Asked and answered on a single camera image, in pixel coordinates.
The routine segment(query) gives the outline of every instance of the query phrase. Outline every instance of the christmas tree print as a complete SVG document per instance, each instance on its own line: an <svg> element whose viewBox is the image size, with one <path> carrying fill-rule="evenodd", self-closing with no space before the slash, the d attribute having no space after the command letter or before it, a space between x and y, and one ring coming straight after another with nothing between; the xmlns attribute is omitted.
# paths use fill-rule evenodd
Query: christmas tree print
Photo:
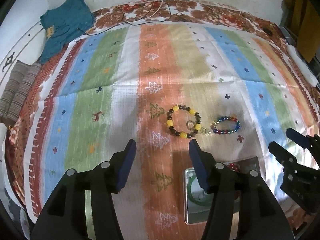
<svg viewBox="0 0 320 240"><path fill-rule="evenodd" d="M150 103L150 109L146 110L147 113L150 113L151 119L154 119L155 117L159 117L161 114L164 114L164 109L158 104L153 105Z"/></svg>

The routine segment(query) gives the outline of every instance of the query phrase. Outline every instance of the cross pattern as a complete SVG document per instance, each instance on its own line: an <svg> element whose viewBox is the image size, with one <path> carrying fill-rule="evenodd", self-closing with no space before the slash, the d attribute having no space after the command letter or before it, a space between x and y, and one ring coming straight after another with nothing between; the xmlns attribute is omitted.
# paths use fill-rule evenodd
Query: cross pattern
<svg viewBox="0 0 320 240"><path fill-rule="evenodd" d="M237 138L237 141L239 141L240 143L242 143L243 139L244 139L244 138L243 138L241 135L239 135L238 138Z"/></svg>

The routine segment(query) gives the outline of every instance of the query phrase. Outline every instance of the beaded bracelet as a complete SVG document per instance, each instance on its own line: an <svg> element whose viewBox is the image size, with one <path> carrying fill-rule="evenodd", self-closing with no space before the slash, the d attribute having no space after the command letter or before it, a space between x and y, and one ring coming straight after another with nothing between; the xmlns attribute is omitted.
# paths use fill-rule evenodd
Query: beaded bracelet
<svg viewBox="0 0 320 240"><path fill-rule="evenodd" d="M236 128L232 129L232 130L220 130L220 129L216 129L217 125L223 121L233 121L236 123ZM219 118L217 121L212 123L212 130L214 133L216 134L229 134L229 133L235 133L240 129L240 122L238 121L238 119L234 118L234 117L230 117L230 116L224 116Z"/></svg>
<svg viewBox="0 0 320 240"><path fill-rule="evenodd" d="M172 121L172 114L176 111L178 111L179 109L183 109L188 111L190 114L194 115L196 117L196 125L195 125L195 129L191 132L191 133L185 133L185 132L178 132L177 130L175 130L175 128L173 127L173 121ZM169 112L167 113L167 125L169 127L169 130L171 131L172 134L174 134L177 137L181 137L181 138L188 138L190 139L191 137L195 137L196 134L199 132L199 130L201 129L201 117L199 115L198 112L196 112L195 110L191 109L190 107L186 107L186 106L174 106L172 109L169 109Z"/></svg>

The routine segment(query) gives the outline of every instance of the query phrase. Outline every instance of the black wire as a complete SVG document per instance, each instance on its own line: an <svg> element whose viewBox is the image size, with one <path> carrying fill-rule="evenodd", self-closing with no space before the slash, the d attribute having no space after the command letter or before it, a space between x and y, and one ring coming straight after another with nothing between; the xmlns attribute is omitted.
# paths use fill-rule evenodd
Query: black wire
<svg viewBox="0 0 320 240"><path fill-rule="evenodd" d="M96 36L96 35L99 35L99 34L101 34L101 33L106 32L106 31L108 31L108 30L110 30L110 29L112 29L112 28L114 28L114 27L116 27L116 26L123 25L123 24L125 24L125 23L127 23L127 24L129 24L129 25L131 25L131 26L139 26L139 25L143 25L143 24L147 24L147 23L162 23L162 22L165 22L165 21L169 20L169 19L171 18L171 16L172 16L171 10L170 10L170 6L169 6L169 4L168 4L168 0L165 0L165 1L166 1L166 3L167 3L168 9L169 9L170 17L169 17L168 19L164 19L164 20L162 20L162 21L153 21L153 22L144 22L144 23L140 23L140 24L132 24L133 22L136 22L136 21L139 21L139 20L143 19L144 17L146 17L146 16L149 14L149 12L151 11L151 9L152 9L152 7L153 7L153 4L154 4L154 2L155 2L155 0L153 0L152 5L151 5L151 8L150 8L150 10L148 11L148 13L145 14L144 16L142 16L140 19L134 20L134 21L132 21L132 22L122 21L122 19L124 18L124 14L123 14L123 15L122 15L122 19L121 19L122 23L113 25L112 27L110 27L110 28L108 28L108 29L106 29L106 30L104 30L104 31L102 31L102 32L100 32L100 33L88 34L88 33L86 33L85 31L83 31L83 30L81 30L81 29L79 29L79 28L77 28L77 30L83 32L84 34L86 34L86 35L88 35L88 36Z"/></svg>
<svg viewBox="0 0 320 240"><path fill-rule="evenodd" d="M137 19L137 20L134 20L134 21L131 21L131 22L126 22L126 21L123 21L123 22L130 24L130 23L132 23L132 22L136 22L136 21L139 21L139 20L143 19L143 18L146 17L146 16L149 14L149 12L152 10L154 3L155 3L155 0L153 0L152 5L151 5L151 7L150 7L150 10L149 10L145 15L143 15L140 19Z"/></svg>
<svg viewBox="0 0 320 240"><path fill-rule="evenodd" d="M169 4L168 4L168 0L165 0L165 1L166 1L166 3L167 3L168 9L169 9L169 13L170 13L170 17L169 17L168 19L164 19L164 20L162 20L162 21L144 22L144 23L140 23L140 24L130 24L130 22L127 22L127 24L129 24L129 25L131 25L131 26L139 26L139 25L143 25L143 24L146 24L146 23L163 23L163 22L169 20L169 19L171 18L171 15L172 15L172 14L171 14L170 6L169 6Z"/></svg>

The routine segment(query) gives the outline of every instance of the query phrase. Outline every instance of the electrical cable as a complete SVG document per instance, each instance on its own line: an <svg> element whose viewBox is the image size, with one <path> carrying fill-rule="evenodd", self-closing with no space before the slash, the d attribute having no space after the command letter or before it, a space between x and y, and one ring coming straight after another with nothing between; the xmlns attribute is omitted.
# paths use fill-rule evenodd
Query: electrical cable
<svg viewBox="0 0 320 240"><path fill-rule="evenodd" d="M165 0L165 1L166 1L166 3L167 3L167 6L168 6L168 9L169 9L169 14L170 14L170 15L169 15L169 18L166 18L166 19L164 19L164 20L162 20L162 21L153 21L153 22L143 22L143 23L140 23L140 24L132 24L133 22L136 22L136 21L139 21L139 20L143 19L144 17L146 17L146 16L149 14L149 12L152 10L153 4L154 4L154 2L155 2L155 0L153 0L150 10L149 10L144 16L142 16L141 18L139 18L139 19L137 19L137 20L134 20L134 21L132 21L132 22L123 21L123 18L124 18L124 14L123 14L123 15L122 15L122 19L121 19L122 23L116 24L116 25L114 25L114 26L112 26L112 27L110 27L110 28L108 28L108 29L100 32L100 33L88 34L88 33L86 33L85 31L83 31L83 30L81 30L81 29L79 29L79 28L77 28L77 30L81 31L82 33L84 33L84 34L86 34L86 35L88 35L88 36L96 36L96 35L99 35L99 34L101 34L101 33L106 32L106 31L108 31L108 30L111 30L112 28L114 28L114 27L116 27L116 26L120 26L120 25L123 25L123 24L126 24L126 23L129 24L129 25L131 25L131 26L139 26L139 25L143 25L143 24L147 24L147 23L161 23L161 22L165 22L165 21L169 20L169 19L171 18L171 16L172 16L171 10L170 10L170 6L169 6L169 4L168 4L168 0Z"/></svg>

